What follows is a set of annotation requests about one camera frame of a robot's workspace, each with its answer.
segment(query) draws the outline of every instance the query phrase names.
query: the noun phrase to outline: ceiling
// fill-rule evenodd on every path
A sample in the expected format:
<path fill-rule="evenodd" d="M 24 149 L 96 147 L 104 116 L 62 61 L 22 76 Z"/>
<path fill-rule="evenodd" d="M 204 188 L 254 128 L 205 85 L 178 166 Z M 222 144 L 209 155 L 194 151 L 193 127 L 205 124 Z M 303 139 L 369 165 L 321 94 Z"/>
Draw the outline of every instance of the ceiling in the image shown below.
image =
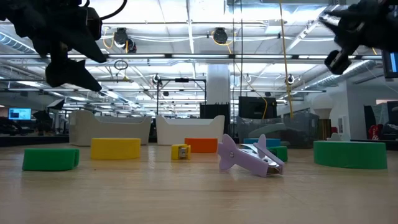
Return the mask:
<path fill-rule="evenodd" d="M 90 6 L 95 8 L 100 16 L 107 15 L 115 11 L 122 0 L 96 0 L 91 1 Z M 137 46 L 137 54 L 258 54 L 258 55 L 283 55 L 283 38 L 278 37 L 281 33 L 280 9 L 278 4 L 264 4 L 260 0 L 243 1 L 242 13 L 240 4 L 234 4 L 234 9 L 230 4 L 232 1 L 222 0 L 141 0 L 128 1 L 125 9 L 117 16 L 114 16 L 103 24 L 103 37 L 97 41 L 104 54 L 124 54 L 123 49 L 118 48 L 113 42 L 113 33 L 117 28 L 127 28 L 129 37 Z M 289 55 L 328 55 L 330 51 L 339 49 L 333 42 L 333 34 L 317 22 L 317 18 L 323 10 L 328 7 L 328 1 L 289 1 L 289 4 L 283 5 L 283 19 L 285 46 Z M 217 45 L 212 39 L 211 33 L 216 27 L 225 28 L 228 34 L 228 46 Z M 0 34 L 6 35 L 27 47 L 33 49 L 32 42 L 27 38 L 20 38 L 10 23 L 0 23 Z M 12 46 L 0 44 L 0 53 L 2 54 L 21 54 Z M 364 47 L 357 50 L 358 54 L 371 55 L 373 51 Z M 76 93 L 59 92 L 65 96 L 76 96 L 87 98 L 84 102 L 103 103 L 122 103 L 124 99 L 130 103 L 141 103 L 140 109 L 134 114 L 149 114 L 145 110 L 146 105 L 155 103 L 153 100 L 156 92 L 138 92 L 137 89 L 153 88 L 152 79 L 155 74 L 161 78 L 196 78 L 206 79 L 207 65 L 209 63 L 226 63 L 231 72 L 234 73 L 233 60 L 220 59 L 191 59 L 191 58 L 129 58 L 124 59 L 129 67 L 126 70 L 119 71 L 115 69 L 117 58 L 109 59 L 106 64 L 98 64 L 87 60 L 86 67 L 90 73 L 97 79 L 102 80 L 101 85 L 104 89 L 115 90 L 125 89 L 129 91 L 114 91 L 117 94 L 117 100 L 111 96 L 98 96 L 96 93 Z M 287 71 L 292 74 L 296 80 L 294 86 L 301 86 L 316 80 L 327 73 L 323 60 L 288 60 Z M 46 63 L 37 59 L 27 59 L 24 56 L 19 58 L 6 59 L 8 64 L 3 64 L 10 68 L 19 67 L 21 76 L 27 77 L 30 71 L 35 79 L 44 77 L 44 68 Z M 285 65 L 282 58 L 269 60 L 235 60 L 235 75 L 240 75 L 239 69 L 246 77 L 247 81 L 257 90 L 283 90 L 285 88 Z M 1 74 L 3 78 L 21 78 L 13 74 Z M 123 77 L 128 77 L 129 82 L 123 82 Z M 45 83 L 12 83 L 13 88 L 41 88 L 49 89 Z M 65 89 L 77 88 L 72 85 L 63 86 Z M 165 87 L 170 89 L 197 89 L 196 92 L 181 93 L 170 92 L 169 96 L 161 98 L 169 99 L 204 99 L 204 92 L 200 87 L 193 83 L 175 83 L 170 82 Z M 242 83 L 244 90 L 250 90 L 251 87 L 246 81 Z M 273 93 L 274 96 L 280 96 L 283 93 Z M 249 92 L 245 95 L 256 96 L 256 93 Z M 198 113 L 197 104 L 190 112 L 196 115 Z M 119 109 L 129 110 L 128 106 Z"/>

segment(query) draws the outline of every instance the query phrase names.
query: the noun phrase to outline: orange block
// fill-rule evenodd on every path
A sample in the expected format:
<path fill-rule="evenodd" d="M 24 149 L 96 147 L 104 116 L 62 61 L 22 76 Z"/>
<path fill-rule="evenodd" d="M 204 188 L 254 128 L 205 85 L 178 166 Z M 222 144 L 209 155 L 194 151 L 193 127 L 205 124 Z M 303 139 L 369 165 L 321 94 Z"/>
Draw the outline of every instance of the orange block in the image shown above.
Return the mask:
<path fill-rule="evenodd" d="M 186 138 L 185 144 L 191 146 L 192 153 L 214 153 L 217 152 L 218 139 Z"/>

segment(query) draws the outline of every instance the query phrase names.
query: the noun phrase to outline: blue bin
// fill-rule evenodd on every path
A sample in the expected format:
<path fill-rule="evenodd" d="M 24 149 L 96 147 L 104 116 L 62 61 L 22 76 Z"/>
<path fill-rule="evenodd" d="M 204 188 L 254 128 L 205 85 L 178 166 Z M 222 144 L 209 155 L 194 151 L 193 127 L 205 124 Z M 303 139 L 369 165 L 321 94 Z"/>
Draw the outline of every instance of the blue bin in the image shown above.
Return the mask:
<path fill-rule="evenodd" d="M 258 142 L 259 139 L 243 139 L 243 144 L 253 144 Z M 280 139 L 267 139 L 267 147 L 280 146 Z"/>

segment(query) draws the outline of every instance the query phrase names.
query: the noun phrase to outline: white curved partition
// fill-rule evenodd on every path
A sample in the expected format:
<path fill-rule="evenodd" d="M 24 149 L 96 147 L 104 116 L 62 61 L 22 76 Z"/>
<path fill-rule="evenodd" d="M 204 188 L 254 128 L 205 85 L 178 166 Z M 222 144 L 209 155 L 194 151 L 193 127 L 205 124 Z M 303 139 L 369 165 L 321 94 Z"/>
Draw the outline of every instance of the white curved partition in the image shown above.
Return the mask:
<path fill-rule="evenodd" d="M 215 119 L 165 119 L 156 116 L 157 143 L 165 146 L 183 144 L 185 138 L 217 138 L 222 142 L 224 120 L 222 115 Z"/>
<path fill-rule="evenodd" d="M 74 111 L 69 115 L 69 143 L 90 146 L 92 138 L 139 138 L 148 144 L 151 117 L 105 118 L 90 111 Z"/>

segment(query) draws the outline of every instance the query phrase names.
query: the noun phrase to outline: green foam ring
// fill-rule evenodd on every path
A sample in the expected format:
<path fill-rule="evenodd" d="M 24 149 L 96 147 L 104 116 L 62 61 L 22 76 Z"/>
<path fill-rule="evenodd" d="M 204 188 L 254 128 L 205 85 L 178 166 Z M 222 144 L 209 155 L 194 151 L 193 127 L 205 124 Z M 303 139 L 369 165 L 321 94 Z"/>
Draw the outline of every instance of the green foam ring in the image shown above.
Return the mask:
<path fill-rule="evenodd" d="M 387 169 L 386 144 L 382 142 L 315 141 L 314 163 L 350 169 Z"/>
<path fill-rule="evenodd" d="M 268 151 L 270 151 L 273 155 L 278 157 L 283 162 L 287 162 L 287 147 L 286 146 L 274 146 L 267 147 Z"/>
<path fill-rule="evenodd" d="M 79 149 L 25 149 L 22 170 L 72 170 L 79 164 L 79 157 Z"/>

